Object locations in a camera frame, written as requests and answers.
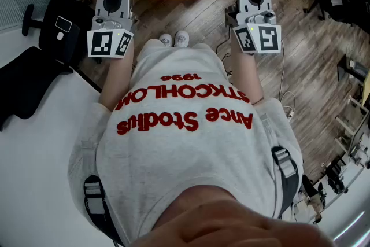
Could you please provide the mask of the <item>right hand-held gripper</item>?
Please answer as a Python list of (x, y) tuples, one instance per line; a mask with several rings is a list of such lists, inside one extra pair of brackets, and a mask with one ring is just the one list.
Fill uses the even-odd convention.
[(281, 26), (277, 25), (271, 0), (234, 0), (225, 9), (225, 25), (244, 54), (272, 54), (282, 50)]

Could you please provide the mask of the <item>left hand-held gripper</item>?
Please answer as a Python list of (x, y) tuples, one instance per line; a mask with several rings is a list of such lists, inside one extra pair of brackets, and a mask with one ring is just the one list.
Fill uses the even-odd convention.
[(134, 0), (97, 0), (92, 28), (87, 32), (90, 58), (124, 58), (134, 41), (138, 22), (131, 13)]

